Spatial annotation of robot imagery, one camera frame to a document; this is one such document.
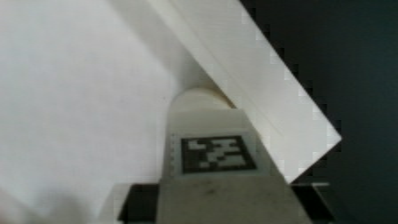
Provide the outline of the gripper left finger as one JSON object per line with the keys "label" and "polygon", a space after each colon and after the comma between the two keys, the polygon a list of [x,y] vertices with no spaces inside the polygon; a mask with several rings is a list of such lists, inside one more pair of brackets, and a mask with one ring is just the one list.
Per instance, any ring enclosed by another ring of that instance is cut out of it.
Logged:
{"label": "gripper left finger", "polygon": [[123,224],[155,224],[159,192],[155,183],[132,185],[118,217]]}

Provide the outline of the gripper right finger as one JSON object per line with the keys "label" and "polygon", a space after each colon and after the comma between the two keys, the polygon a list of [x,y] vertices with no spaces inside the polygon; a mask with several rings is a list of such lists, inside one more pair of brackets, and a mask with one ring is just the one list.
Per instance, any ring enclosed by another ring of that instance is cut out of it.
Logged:
{"label": "gripper right finger", "polygon": [[338,218],[330,199],[330,184],[294,184],[292,190],[296,192],[314,224],[337,224]]}

